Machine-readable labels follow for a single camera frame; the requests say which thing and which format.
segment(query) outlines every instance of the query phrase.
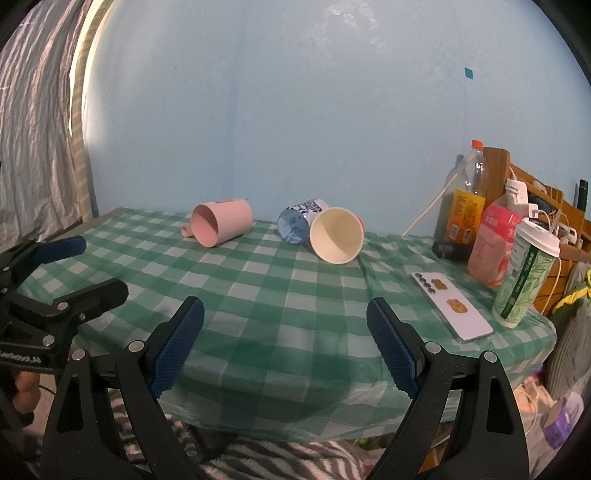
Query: metal screw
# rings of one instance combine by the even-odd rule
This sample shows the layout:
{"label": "metal screw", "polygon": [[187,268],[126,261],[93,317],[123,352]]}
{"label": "metal screw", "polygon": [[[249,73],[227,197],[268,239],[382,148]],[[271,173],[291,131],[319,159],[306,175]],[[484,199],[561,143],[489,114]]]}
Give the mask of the metal screw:
{"label": "metal screw", "polygon": [[76,361],[82,360],[85,355],[86,355],[86,352],[82,348],[79,348],[78,350],[74,351],[74,353],[72,354],[72,360],[76,360]]}
{"label": "metal screw", "polygon": [[142,340],[136,340],[135,342],[131,342],[128,346],[130,352],[141,352],[144,349],[144,343]]}
{"label": "metal screw", "polygon": [[484,359],[493,364],[497,361],[498,357],[495,352],[484,352]]}
{"label": "metal screw", "polygon": [[425,345],[425,348],[427,349],[427,352],[431,352],[431,353],[441,352],[441,345],[439,345],[438,343],[435,343],[435,342],[427,342],[427,344]]}
{"label": "metal screw", "polygon": [[55,341],[56,339],[53,335],[45,335],[45,337],[43,337],[43,346],[51,346]]}

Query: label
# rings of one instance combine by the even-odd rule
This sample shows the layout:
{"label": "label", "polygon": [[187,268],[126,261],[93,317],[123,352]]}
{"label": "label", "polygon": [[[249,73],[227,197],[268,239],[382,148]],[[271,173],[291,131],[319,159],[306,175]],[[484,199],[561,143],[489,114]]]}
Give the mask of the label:
{"label": "label", "polygon": [[525,281],[531,272],[531,268],[534,266],[535,259],[538,256],[538,250],[531,244],[522,245],[520,242],[521,237],[515,241],[515,245],[513,245],[513,249],[515,249],[515,255],[512,253],[509,259],[509,270],[507,274],[515,280],[515,286],[513,287],[513,291],[507,301],[507,305],[501,312],[501,317],[506,319],[511,310],[513,309],[513,305],[517,301],[517,297],[521,294],[521,290],[525,286]]}
{"label": "label", "polygon": [[492,304],[495,320],[506,327],[516,327],[535,301],[555,260],[518,234]]}
{"label": "label", "polygon": [[308,225],[312,225],[312,220],[316,218],[316,215],[318,215],[323,210],[326,210],[328,207],[328,204],[322,200],[310,200],[309,202],[304,202],[300,203],[299,205],[289,207],[288,210],[300,212],[308,222]]}
{"label": "label", "polygon": [[521,237],[515,240],[511,256],[509,257],[509,267],[507,268],[507,276],[512,280],[516,281],[519,277],[525,255],[530,250],[530,247],[531,244]]}
{"label": "label", "polygon": [[457,238],[457,233],[460,231],[459,225],[455,223],[452,224],[452,228],[449,230],[449,238],[455,240]]}
{"label": "label", "polygon": [[515,241],[516,228],[521,221],[520,215],[498,205],[488,206],[482,215],[482,224],[510,244]]}
{"label": "label", "polygon": [[454,242],[470,244],[480,225],[486,199],[464,190],[453,194],[452,211],[446,228],[446,237]]}

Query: white paper cup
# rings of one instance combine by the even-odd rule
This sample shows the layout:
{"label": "white paper cup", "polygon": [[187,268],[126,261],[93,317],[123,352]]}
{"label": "white paper cup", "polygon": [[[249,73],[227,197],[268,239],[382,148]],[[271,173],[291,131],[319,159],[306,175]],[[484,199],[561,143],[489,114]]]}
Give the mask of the white paper cup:
{"label": "white paper cup", "polygon": [[363,226],[354,213],[332,207],[314,218],[310,242],[322,260],[337,265],[347,263],[361,251]]}

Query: curtain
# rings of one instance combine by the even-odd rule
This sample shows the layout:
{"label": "curtain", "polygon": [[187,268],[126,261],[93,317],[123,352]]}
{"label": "curtain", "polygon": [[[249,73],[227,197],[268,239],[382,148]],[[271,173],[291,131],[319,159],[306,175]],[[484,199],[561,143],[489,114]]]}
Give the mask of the curtain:
{"label": "curtain", "polygon": [[69,72],[90,0],[44,0],[0,52],[0,250],[80,219]]}

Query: green checkered tablecloth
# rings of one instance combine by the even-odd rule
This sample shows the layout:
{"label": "green checkered tablecloth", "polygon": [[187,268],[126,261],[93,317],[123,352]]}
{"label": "green checkered tablecloth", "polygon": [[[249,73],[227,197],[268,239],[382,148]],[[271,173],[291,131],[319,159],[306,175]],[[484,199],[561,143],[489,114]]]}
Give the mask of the green checkered tablecloth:
{"label": "green checkered tablecloth", "polygon": [[[121,307],[80,328],[92,354],[145,339],[187,296],[201,298],[206,323],[165,411],[198,426],[275,440],[356,438],[393,432],[410,401],[394,386],[365,321],[383,296],[424,340],[451,353],[495,351],[516,387],[551,352],[551,323],[530,312],[513,330],[490,314],[493,291],[431,253],[430,239],[367,233],[363,251],[331,265],[280,241],[270,222],[206,249],[183,239],[185,215],[131,210],[83,234],[79,256],[38,268],[23,285],[52,299],[111,277],[129,287]],[[458,343],[408,275],[448,275],[489,320],[494,334]],[[451,419],[458,396],[450,397]]]}

